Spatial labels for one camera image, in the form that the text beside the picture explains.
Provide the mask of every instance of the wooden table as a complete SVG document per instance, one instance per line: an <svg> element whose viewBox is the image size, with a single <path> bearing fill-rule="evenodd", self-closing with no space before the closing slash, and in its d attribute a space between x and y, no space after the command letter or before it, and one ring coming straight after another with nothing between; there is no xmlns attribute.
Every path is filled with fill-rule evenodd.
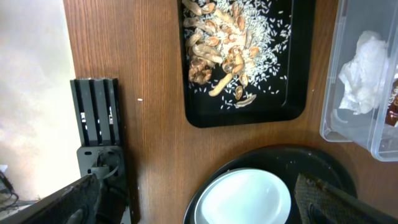
<svg viewBox="0 0 398 224"><path fill-rule="evenodd" d="M349 170L361 200L398 217L398 163L378 162L355 144L332 144L319 135L338 0L318 0L307 107L299 118L208 129L185 118L176 0L64 3L77 78L120 81L140 223L181 223L193 194L220 166L282 143L330 153Z"/></svg>

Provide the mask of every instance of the crumpled tissue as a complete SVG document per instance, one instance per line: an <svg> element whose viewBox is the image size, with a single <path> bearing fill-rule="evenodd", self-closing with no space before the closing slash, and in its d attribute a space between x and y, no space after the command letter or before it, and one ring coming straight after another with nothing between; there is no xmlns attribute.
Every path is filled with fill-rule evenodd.
<svg viewBox="0 0 398 224"><path fill-rule="evenodd" d="M339 79L344 83L344 97L339 109L349 109L355 115L378 108L380 86L388 69L387 44L379 34L365 31L356 44L354 59L343 65Z"/></svg>

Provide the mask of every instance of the plastic container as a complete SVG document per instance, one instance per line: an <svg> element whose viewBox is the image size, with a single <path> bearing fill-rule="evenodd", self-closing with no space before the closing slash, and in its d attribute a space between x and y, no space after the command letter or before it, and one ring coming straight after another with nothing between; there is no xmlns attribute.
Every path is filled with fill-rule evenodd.
<svg viewBox="0 0 398 224"><path fill-rule="evenodd" d="M327 141L353 141L380 161L398 161L398 128L385 124L397 73L397 7L397 0L340 0L320 126L320 134ZM379 107L354 115L350 110L339 109L345 86L338 75L343 65L354 58L356 43L366 30L379 33L387 42L388 69L379 81Z"/></svg>

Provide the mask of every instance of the black plate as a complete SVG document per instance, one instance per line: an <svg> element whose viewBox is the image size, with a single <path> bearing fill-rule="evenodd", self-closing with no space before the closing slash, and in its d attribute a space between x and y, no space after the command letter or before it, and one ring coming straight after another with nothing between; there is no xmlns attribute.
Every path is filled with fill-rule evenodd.
<svg viewBox="0 0 398 224"><path fill-rule="evenodd" d="M245 167L266 170L285 182L292 198L292 208L286 223L301 223L299 208L294 199L294 187L299 173L311 173L347 194L357 197L351 176L329 154L302 146L269 146L245 153L211 175L193 196L185 212L183 224L194 224L195 206L210 183L228 170Z"/></svg>
<svg viewBox="0 0 398 224"><path fill-rule="evenodd" d="M260 90L253 86L247 87L250 93L257 95L257 98L251 105L239 109L231 106L228 110L228 106L224 105L224 100L233 100L232 103L235 103L236 100L233 98L233 95L226 95L224 99L222 99L222 94L210 97L208 91L212 87L209 83L190 88L188 81L189 66L184 38L185 28L182 25L184 18L183 9L184 6L181 4L181 0L178 0L185 114L191 124L198 128L207 128L285 121L295 119L301 115L307 99L315 0L272 1L272 6L266 16L276 18L276 21L282 19L284 24L290 23L292 28L287 50L281 54L277 54L280 70L276 77L266 72L265 75L270 75L270 78L268 78L267 82L261 82ZM279 11L291 12L291 17L289 17L289 13L279 14ZM286 75L287 79L281 80L280 77L284 75ZM213 70L211 81L215 83L214 80L220 80L224 76L224 71L217 66ZM272 95L272 90L268 90L269 86L272 87L272 90L278 89L280 92ZM195 93L194 89L199 90L199 87L201 91Z"/></svg>

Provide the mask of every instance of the white bowl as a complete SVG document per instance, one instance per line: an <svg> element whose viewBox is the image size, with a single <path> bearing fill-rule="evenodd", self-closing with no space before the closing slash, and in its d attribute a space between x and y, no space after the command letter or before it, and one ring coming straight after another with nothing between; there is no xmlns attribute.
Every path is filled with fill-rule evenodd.
<svg viewBox="0 0 398 224"><path fill-rule="evenodd" d="M195 207L196 224L283 224L290 193L276 175L259 169L231 170L214 180Z"/></svg>

